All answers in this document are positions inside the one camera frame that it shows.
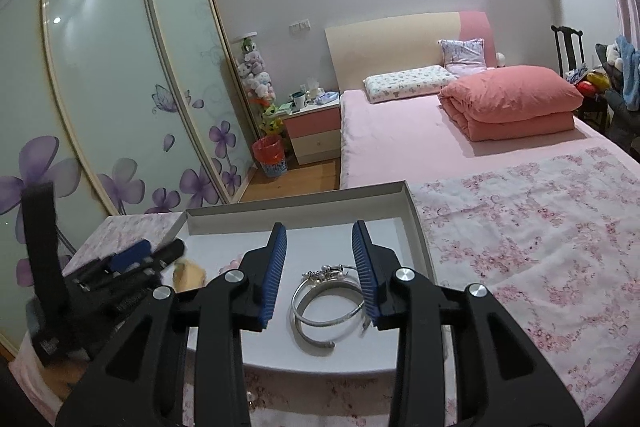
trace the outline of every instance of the white box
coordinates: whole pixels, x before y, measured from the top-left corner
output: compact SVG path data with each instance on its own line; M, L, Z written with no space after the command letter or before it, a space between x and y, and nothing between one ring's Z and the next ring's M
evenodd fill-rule
M267 244L273 224L287 228L287 256L273 318L262 333L242 332L244 363L278 371L361 375L396 368L398 331L363 331L362 315L331 328L303 326L313 339L335 341L335 349L306 343L292 327L290 300L302 274L324 264L354 265L351 228L363 219L374 244L391 248L400 263L432 278L433 268L417 213L404 182L334 190L308 196L254 201L188 210L177 233L186 245L186 258L207 271L207 280L248 250ZM172 268L164 273L171 284ZM353 292L336 292L315 299L305 312L327 320L352 309ZM189 347L195 348L196 332Z

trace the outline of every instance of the purple flower decal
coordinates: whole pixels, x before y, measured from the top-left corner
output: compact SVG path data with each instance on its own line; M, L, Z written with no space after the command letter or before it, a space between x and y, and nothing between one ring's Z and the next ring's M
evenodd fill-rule
M200 208L202 201L209 204L216 204L220 199L216 188L211 184L204 167L200 166L198 176L193 169L187 169L180 178L180 191L193 196L187 203L187 208Z
M220 124L220 128L215 125L209 129L209 139L217 143L216 145L216 156L218 158L226 157L226 148L227 147L235 147L236 146L236 135L231 130L231 124L228 121L223 120Z
M171 147L174 146L175 136L173 134L168 134L164 137L164 143L162 144L162 149L164 152L168 152Z
M178 105L175 103L174 96L171 94L171 91L166 89L166 87L161 86L160 84L156 84L156 92L152 93L151 98L156 104L156 108L165 112L178 112ZM186 105L191 103L191 95L190 90L187 89L184 92L184 102ZM201 109L204 107L204 100L197 99L193 102L191 107L195 107L196 109Z
M145 197L145 182L134 180L138 164L131 158L120 158L111 170L111 178L98 174L98 179L107 191L119 213L126 216L124 203L138 204Z
M80 183L80 165L75 158L66 158L51 166L58 153L60 140L55 136L39 136L29 140L18 155L18 169L22 179L0 176L0 215L20 203L22 189L28 185L53 182L57 198L73 194ZM15 218L15 238L24 245L22 207Z
M70 255L58 256L58 262L60 263L61 269L64 269L64 267L69 264L69 261L71 261ZM18 286L21 288L33 286L33 274L31 273L29 259L20 259L20 261L15 265L15 282L17 282Z
M214 167L216 168L216 171L218 171L218 174L220 174L220 172L222 172L222 162L220 160L218 160L217 158L212 158L211 162L213 163Z
M151 195L151 199L154 202L152 208L145 210L145 214L161 214L164 212L171 212L172 208L175 208L180 204L180 194L177 190L172 190L167 193L166 188L156 188Z
M229 196L233 196L236 193L236 187L242 185L242 178L240 177L238 172L238 167L235 165L231 165L229 167L229 172L222 172L222 182L226 185L226 190L229 193Z

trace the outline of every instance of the pink folded quilt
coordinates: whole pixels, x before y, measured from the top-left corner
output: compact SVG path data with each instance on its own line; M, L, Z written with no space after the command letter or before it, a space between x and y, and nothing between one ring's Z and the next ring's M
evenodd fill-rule
M444 87L439 97L443 105L449 102L467 121L493 124L568 113L583 101L574 86L554 71L538 66L514 66L466 76Z
M556 112L516 122L485 123L465 116L454 107L449 99L441 98L440 101L449 118L472 142L510 140L569 131L574 128L574 114L572 112Z

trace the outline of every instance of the wastebasket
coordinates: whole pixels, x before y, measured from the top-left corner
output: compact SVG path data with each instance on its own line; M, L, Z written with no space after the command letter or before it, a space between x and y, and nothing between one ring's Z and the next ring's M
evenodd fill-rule
M268 178L277 178L287 172L284 145L279 135L274 134L260 138L252 145L252 150L255 159L258 160Z

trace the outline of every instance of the blue towel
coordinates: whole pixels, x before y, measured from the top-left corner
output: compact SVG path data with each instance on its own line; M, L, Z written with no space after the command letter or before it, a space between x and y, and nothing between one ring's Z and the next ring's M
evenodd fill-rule
M620 35L616 39L620 48L620 56L625 63L623 75L625 84L622 89L622 98L625 100L629 111L637 111L640 108L640 52L637 52L633 44Z

